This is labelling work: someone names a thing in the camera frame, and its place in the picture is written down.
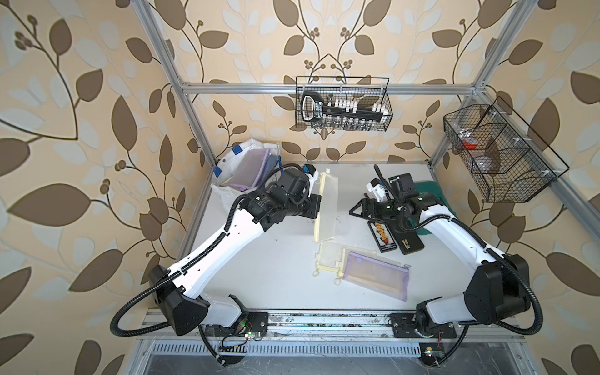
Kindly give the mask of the yellow trimmed mesh pouch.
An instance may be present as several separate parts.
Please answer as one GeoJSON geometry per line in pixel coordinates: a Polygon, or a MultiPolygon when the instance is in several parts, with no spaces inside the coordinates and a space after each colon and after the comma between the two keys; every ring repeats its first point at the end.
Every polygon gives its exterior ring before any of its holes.
{"type": "Polygon", "coordinates": [[[333,240],[335,237],[338,215],[338,178],[330,169],[320,174],[319,196],[320,209],[315,219],[314,241],[317,243],[333,240]]]}

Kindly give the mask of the white canvas tote bag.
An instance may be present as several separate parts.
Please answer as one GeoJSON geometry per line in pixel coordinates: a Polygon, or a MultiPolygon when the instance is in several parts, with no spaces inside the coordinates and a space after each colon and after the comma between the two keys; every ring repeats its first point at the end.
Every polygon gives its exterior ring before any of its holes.
{"type": "Polygon", "coordinates": [[[255,189],[259,182],[281,165],[281,147],[249,139],[234,146],[213,169],[212,192],[227,209],[243,192],[255,189]]]}

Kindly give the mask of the purple pouch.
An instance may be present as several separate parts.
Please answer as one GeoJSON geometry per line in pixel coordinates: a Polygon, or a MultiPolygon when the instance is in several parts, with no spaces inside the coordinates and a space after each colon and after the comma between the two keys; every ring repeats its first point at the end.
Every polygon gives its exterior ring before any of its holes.
{"type": "Polygon", "coordinates": [[[227,185],[240,192],[256,187],[270,157],[268,148],[258,148],[248,151],[227,185]]]}
{"type": "Polygon", "coordinates": [[[408,300],[409,267],[350,252],[344,281],[403,302],[408,300]]]}

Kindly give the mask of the cream yellow pouch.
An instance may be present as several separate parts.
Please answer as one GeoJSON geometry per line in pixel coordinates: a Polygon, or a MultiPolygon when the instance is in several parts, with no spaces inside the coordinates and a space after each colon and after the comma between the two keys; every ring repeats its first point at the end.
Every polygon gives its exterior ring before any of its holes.
{"type": "Polygon", "coordinates": [[[323,272],[332,273],[335,275],[334,284],[339,286],[345,274],[347,256],[344,245],[331,241],[320,242],[312,275],[318,277],[323,272]]]}

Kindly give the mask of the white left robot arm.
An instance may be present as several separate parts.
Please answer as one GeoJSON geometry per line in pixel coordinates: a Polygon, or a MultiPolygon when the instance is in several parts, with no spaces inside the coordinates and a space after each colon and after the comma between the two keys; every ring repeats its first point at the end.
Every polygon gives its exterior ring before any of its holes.
{"type": "Polygon", "coordinates": [[[242,315],[242,304],[233,296],[220,299],[203,295],[204,289],[240,250],[286,217],[315,220],[321,197],[312,189],[318,176],[312,164],[289,163],[272,170],[255,190],[233,201],[224,225],[196,250],[169,268],[153,268],[148,275],[149,288],[117,311],[110,332],[127,338],[172,328],[183,336],[203,323],[227,328],[235,325],[242,315]],[[135,330],[121,328],[124,315],[148,297],[153,297],[165,321],[135,330]]]}

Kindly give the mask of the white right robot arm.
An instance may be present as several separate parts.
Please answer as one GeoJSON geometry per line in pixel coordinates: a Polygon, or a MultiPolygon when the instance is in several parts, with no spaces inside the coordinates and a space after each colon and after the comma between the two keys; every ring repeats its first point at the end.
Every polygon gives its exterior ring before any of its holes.
{"type": "Polygon", "coordinates": [[[507,255],[460,221],[438,197],[421,193],[408,173],[367,183],[368,195],[349,213],[389,228],[397,242],[417,238],[425,229],[465,265],[471,279],[464,292],[423,301],[416,307],[414,329],[431,337],[448,323],[495,324],[523,336],[538,333],[542,305],[530,286],[529,266],[507,255]]]}

